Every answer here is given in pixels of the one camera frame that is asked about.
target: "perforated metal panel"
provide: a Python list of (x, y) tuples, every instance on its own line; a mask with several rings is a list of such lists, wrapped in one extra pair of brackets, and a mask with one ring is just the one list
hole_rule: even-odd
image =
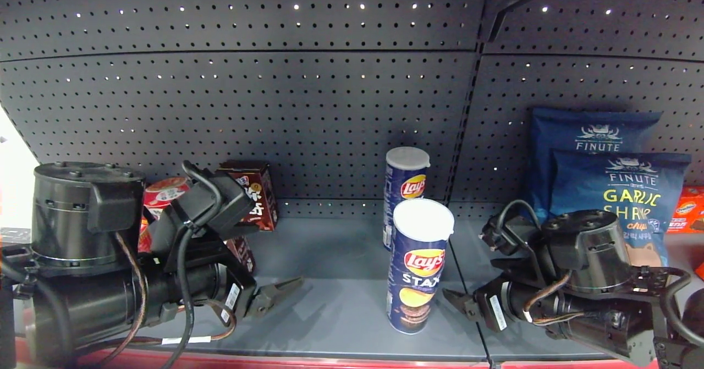
[(700, 63), (579, 56), (483, 56), (453, 187), (454, 201), (518, 195), (532, 106), (664, 111), (651, 151), (693, 156), (686, 183), (704, 183), (704, 67)]
[(381, 221), (382, 200), (280, 199), (281, 216), (288, 218), (344, 218)]
[(470, 49), (483, 0), (0, 0), (2, 59), (136, 51)]
[(153, 53), (2, 64), (2, 103), (38, 160), (272, 163), (287, 198), (380, 198), (390, 148), (447, 189), (473, 53)]
[(486, 53), (704, 60), (704, 0), (534, 0), (506, 19)]

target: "lay's stax can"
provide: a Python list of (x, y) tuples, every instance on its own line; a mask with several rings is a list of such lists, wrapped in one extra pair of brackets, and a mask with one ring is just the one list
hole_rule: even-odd
[(397, 331), (415, 334), (430, 315), (455, 218), (437, 201), (412, 199), (395, 207), (394, 224), (387, 315)]
[(394, 209), (403, 200), (423, 197), (425, 170), (430, 156), (422, 149), (399, 146), (387, 152), (384, 183), (384, 246), (390, 251), (394, 239)]

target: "white label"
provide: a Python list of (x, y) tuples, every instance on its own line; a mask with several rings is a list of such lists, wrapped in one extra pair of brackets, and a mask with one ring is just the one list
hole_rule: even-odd
[(384, 237), (384, 245), (391, 246), (392, 245), (392, 227), (391, 226), (384, 226), (384, 231), (383, 231), (382, 235)]
[[(236, 284), (232, 284), (232, 288), (229, 289), (229, 294), (227, 294), (227, 299), (224, 301), (224, 304), (229, 309), (232, 309), (234, 307), (234, 302), (237, 301), (237, 296), (239, 296), (239, 287)], [(227, 311), (222, 311), (221, 318), (225, 322), (229, 320), (229, 314)]]
[[(180, 337), (167, 337), (166, 339), (161, 339), (161, 345), (163, 346), (164, 344), (179, 344), (181, 342)], [(191, 337), (188, 339), (189, 343), (210, 343), (211, 342), (211, 337), (210, 336), (196, 336), (196, 337)]]
[(493, 314), (496, 316), (496, 322), (498, 322), (498, 330), (503, 331), (506, 329), (506, 319), (503, 317), (503, 311), (501, 311), (501, 304), (498, 303), (498, 296), (493, 295), (488, 300), (491, 303), (491, 309), (493, 309)]
[(392, 314), (392, 303), (394, 303), (394, 296), (392, 293), (387, 292), (387, 316)]

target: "black cable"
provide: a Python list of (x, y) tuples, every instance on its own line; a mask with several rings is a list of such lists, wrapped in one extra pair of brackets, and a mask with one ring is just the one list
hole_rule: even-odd
[(166, 361), (161, 369), (169, 369), (176, 359), (179, 359), (183, 351), (186, 349), (186, 344), (188, 344), (189, 339), (191, 339), (191, 334), (193, 334), (193, 324), (195, 322), (196, 314), (193, 307), (193, 296), (191, 296), (191, 289), (188, 286), (188, 277), (186, 273), (186, 249), (188, 249), (188, 243), (191, 241), (193, 236), (193, 231), (188, 229), (181, 238), (178, 246), (178, 256), (176, 259), (176, 276), (178, 276), (179, 288), (181, 289), (181, 298), (183, 299), (183, 304), (186, 311), (186, 326), (183, 329), (183, 335), (181, 336), (181, 341), (179, 342), (176, 349), (171, 353), (168, 361)]
[(209, 181), (209, 179), (206, 178), (203, 174), (201, 174), (200, 170), (195, 168), (195, 166), (193, 166), (190, 161), (184, 161), (183, 164), (181, 164), (181, 167), (183, 168), (183, 171), (186, 171), (186, 174), (189, 177), (196, 179), (196, 181), (206, 186), (208, 190), (214, 194), (213, 206), (200, 219), (194, 221), (194, 223), (198, 226), (204, 226), (206, 223), (211, 221), (211, 219), (213, 219), (221, 210), (223, 201), (222, 194), (219, 191), (218, 187), (214, 183)]
[(521, 206), (526, 208), (528, 214), (530, 214), (530, 217), (533, 220), (533, 223), (535, 223), (535, 227), (537, 227), (538, 230), (540, 229), (540, 221), (538, 220), (538, 216), (535, 214), (535, 211), (533, 211), (533, 207), (531, 207), (530, 204), (526, 203), (526, 201), (514, 200), (506, 204), (506, 206), (503, 207), (503, 209), (501, 210), (500, 214), (498, 214), (498, 219), (496, 219), (497, 232), (501, 233), (501, 230), (503, 230), (503, 224), (505, 223), (506, 214), (508, 214), (508, 210), (517, 204), (520, 204)]
[(673, 282), (669, 286), (667, 286), (667, 289), (665, 290), (664, 294), (661, 296), (661, 306), (662, 306), (662, 313), (664, 313), (665, 318), (667, 319), (667, 322), (671, 324), (672, 328), (674, 328), (677, 333), (680, 334), (680, 336), (684, 337), (687, 341), (689, 341), (691, 344), (695, 344), (696, 346), (699, 347), (704, 347), (704, 337), (699, 336), (696, 334), (692, 329), (689, 329), (684, 322), (682, 322), (682, 319), (677, 316), (677, 310), (674, 308), (675, 304), (675, 299), (674, 299), (674, 294), (677, 293), (680, 289), (684, 288), (689, 284), (689, 281), (691, 281), (690, 274), (687, 271), (683, 271), (683, 269), (676, 269), (676, 268), (665, 268), (667, 269), (667, 272), (669, 274), (673, 274), (674, 276), (679, 277), (677, 281)]
[[(24, 271), (16, 269), (13, 265), (8, 263), (5, 258), (0, 255), (0, 271), (2, 271), (3, 276), (7, 276), (10, 279), (19, 282), (20, 284), (25, 282), (28, 274)], [(51, 311), (53, 311), (56, 317), (56, 326), (58, 327), (59, 340), (61, 345), (62, 361), (68, 362), (69, 365), (73, 364), (73, 332), (71, 327), (71, 320), (68, 314), (68, 307), (61, 300), (61, 296), (56, 292), (42, 277), (37, 276), (37, 290), (40, 294), (45, 297), (46, 302), (50, 305)]]
[[(211, 206), (211, 208), (201, 218), (194, 221), (194, 224), (199, 227), (203, 227), (221, 211), (223, 201), (222, 194), (218, 187), (209, 181), (203, 174), (201, 174), (200, 170), (193, 166), (191, 162), (186, 160), (181, 164), (181, 167), (188, 176), (196, 179), (196, 181), (206, 186), (214, 195), (213, 206)], [(176, 258), (176, 275), (178, 276), (179, 288), (181, 289), (181, 298), (183, 299), (186, 312), (186, 326), (183, 329), (181, 341), (171, 354), (171, 357), (169, 357), (169, 360), (166, 361), (161, 369), (169, 369), (169, 367), (176, 362), (176, 359), (178, 359), (186, 349), (186, 345), (188, 344), (191, 334), (193, 333), (193, 324), (195, 322), (196, 314), (194, 312), (193, 296), (191, 296), (191, 289), (188, 286), (188, 277), (186, 274), (186, 249), (188, 249), (188, 243), (191, 241), (193, 234), (194, 232), (191, 229), (186, 231), (183, 238), (179, 242), (178, 256)]]

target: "chip bag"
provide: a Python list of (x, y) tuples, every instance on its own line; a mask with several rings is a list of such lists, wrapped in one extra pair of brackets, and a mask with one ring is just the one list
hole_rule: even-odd
[(677, 206), (691, 156), (683, 153), (554, 151), (551, 213), (615, 213), (634, 266), (667, 266), (664, 234)]
[(534, 108), (523, 199), (533, 206), (540, 221), (545, 221), (551, 215), (548, 210), (555, 178), (553, 149), (583, 153), (641, 152), (661, 115)]

